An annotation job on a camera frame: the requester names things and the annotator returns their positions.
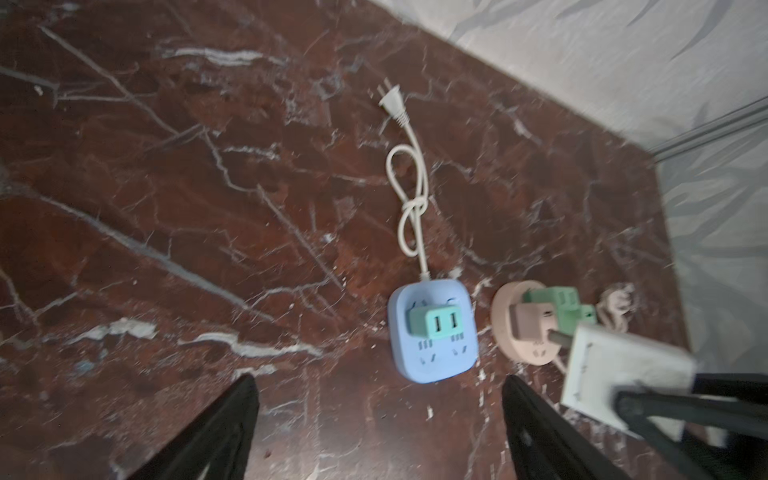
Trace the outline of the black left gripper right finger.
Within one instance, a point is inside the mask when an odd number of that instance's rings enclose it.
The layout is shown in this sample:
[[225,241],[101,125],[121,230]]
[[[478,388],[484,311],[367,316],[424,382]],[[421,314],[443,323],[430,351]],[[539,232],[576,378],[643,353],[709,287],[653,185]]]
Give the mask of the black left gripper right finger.
[[521,378],[502,387],[507,443],[519,479],[626,479]]

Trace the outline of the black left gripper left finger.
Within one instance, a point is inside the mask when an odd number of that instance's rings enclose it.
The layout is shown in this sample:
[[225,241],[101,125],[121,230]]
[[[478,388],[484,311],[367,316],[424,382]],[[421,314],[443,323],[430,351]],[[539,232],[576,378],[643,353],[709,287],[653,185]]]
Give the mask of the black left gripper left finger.
[[255,379],[242,375],[133,479],[242,479],[259,412]]

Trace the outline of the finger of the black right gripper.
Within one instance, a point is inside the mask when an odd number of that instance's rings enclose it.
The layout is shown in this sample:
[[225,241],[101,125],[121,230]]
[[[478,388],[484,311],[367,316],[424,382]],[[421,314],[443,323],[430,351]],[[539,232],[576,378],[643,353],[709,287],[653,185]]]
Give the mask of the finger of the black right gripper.
[[[767,477],[765,404],[625,391],[616,395],[614,409],[631,432],[688,479]],[[676,441],[653,422],[655,418],[723,429],[729,442],[714,447],[692,434]]]
[[696,375],[692,393],[736,399],[766,399],[767,376],[764,374],[712,374]]

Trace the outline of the white cube adapter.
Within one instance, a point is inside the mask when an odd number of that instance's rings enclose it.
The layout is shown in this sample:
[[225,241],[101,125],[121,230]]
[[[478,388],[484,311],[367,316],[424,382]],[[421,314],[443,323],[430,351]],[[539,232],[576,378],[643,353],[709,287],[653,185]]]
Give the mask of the white cube adapter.
[[619,392],[688,395],[696,373],[695,357],[681,348],[582,323],[570,345],[560,403],[628,434],[614,410]]

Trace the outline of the light green cube adapter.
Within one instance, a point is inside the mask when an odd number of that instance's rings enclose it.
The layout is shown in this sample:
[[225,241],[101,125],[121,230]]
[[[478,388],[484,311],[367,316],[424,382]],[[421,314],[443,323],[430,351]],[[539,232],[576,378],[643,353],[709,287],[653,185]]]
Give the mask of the light green cube adapter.
[[523,302],[551,304],[559,320],[581,316],[580,297],[575,287],[555,286],[531,289],[523,294]]

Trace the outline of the teal cube adapter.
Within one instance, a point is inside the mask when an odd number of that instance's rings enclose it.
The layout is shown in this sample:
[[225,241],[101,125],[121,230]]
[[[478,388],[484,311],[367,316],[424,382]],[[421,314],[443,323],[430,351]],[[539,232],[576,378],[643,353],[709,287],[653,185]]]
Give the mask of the teal cube adapter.
[[410,333],[427,340],[455,337],[464,332],[461,309],[457,305],[417,306],[407,312]]

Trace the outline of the pink cube adapter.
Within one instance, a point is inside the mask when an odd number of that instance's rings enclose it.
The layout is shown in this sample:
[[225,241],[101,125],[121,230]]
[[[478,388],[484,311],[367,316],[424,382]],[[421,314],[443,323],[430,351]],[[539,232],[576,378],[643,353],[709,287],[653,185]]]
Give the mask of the pink cube adapter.
[[558,329],[551,304],[518,303],[509,308],[512,336],[516,340],[544,342],[550,331]]

